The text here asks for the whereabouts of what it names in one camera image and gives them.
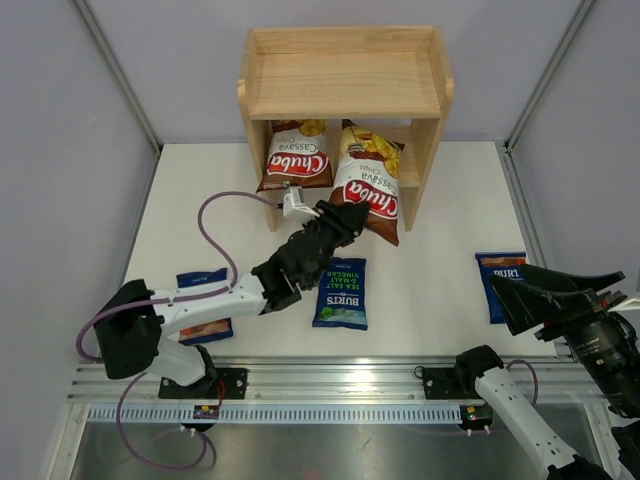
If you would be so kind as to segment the Chuba cassava chips bag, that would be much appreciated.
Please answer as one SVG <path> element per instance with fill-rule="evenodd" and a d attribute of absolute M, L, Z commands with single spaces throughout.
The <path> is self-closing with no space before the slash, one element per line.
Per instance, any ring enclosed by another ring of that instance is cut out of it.
<path fill-rule="evenodd" d="M 370 205 L 366 227 L 397 246 L 399 169 L 405 145 L 349 119 L 342 121 L 338 168 L 329 201 Z"/>
<path fill-rule="evenodd" d="M 273 136 L 258 192 L 332 185 L 326 120 L 271 120 L 270 126 Z"/>

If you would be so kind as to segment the blue Burts sea salt bag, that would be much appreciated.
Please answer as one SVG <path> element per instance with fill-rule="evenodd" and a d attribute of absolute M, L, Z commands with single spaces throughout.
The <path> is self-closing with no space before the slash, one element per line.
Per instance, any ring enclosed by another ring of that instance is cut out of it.
<path fill-rule="evenodd" d="M 365 280 L 365 259 L 332 258 L 318 285 L 312 326 L 367 331 Z"/>

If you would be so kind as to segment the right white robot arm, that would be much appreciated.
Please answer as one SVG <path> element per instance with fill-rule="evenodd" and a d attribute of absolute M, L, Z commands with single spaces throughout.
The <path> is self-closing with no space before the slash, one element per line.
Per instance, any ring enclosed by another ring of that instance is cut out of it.
<path fill-rule="evenodd" d="M 639 476 L 639 336 L 625 313 L 639 307 L 637 295 L 615 289 L 621 271 L 582 276 L 524 264 L 518 280 L 492 275 L 489 284 L 514 336 L 533 331 L 543 342 L 564 341 L 593 382 L 558 383 L 553 399 L 607 404 L 624 420 L 614 426 L 614 456 L 620 465 L 600 466 L 571 447 L 541 415 L 540 380 L 526 396 L 501 357 L 481 345 L 455 358 L 454 384 L 468 398 L 486 403 L 536 467 L 541 479 L 636 479 Z"/>

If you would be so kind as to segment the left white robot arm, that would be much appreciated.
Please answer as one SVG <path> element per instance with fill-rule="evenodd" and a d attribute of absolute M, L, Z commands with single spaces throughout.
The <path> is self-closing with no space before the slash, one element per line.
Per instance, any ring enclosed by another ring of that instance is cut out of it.
<path fill-rule="evenodd" d="M 235 281 L 182 290 L 152 290 L 142 279 L 125 283 L 93 323 L 106 375 L 121 380 L 150 373 L 208 396 L 218 378 L 211 355 L 177 342 L 175 334 L 210 320 L 258 317 L 284 310 L 318 286 L 336 249 L 362 233 L 368 203 L 319 201 L 311 218 L 265 262 Z"/>

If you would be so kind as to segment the blue Burts spicy chilli bag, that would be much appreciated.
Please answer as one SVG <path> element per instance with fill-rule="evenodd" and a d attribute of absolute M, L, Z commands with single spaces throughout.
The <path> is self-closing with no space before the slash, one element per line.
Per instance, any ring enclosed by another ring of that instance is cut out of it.
<path fill-rule="evenodd" d="M 522 281 L 520 266 L 526 263 L 527 254 L 521 252 L 476 252 L 481 281 L 485 290 L 491 324 L 505 324 L 505 316 L 490 279 L 496 275 Z"/>

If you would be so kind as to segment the aluminium mounting rail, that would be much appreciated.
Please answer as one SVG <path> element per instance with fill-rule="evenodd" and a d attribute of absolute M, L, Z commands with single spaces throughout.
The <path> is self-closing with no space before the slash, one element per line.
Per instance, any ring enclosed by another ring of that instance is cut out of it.
<path fill-rule="evenodd" d="M 604 401 L 586 370 L 568 358 L 526 359 L 536 371 L 540 403 Z M 416 403 L 424 400 L 417 367 L 452 367 L 453 357 L 214 357 L 216 367 L 245 368 L 245 401 L 294 403 Z M 510 370 L 523 393 L 533 393 L 526 366 Z M 69 403 L 115 402 L 130 380 L 109 380 L 104 367 L 80 362 L 72 375 Z M 160 377 L 147 375 L 129 393 L 130 400 L 157 399 Z"/>

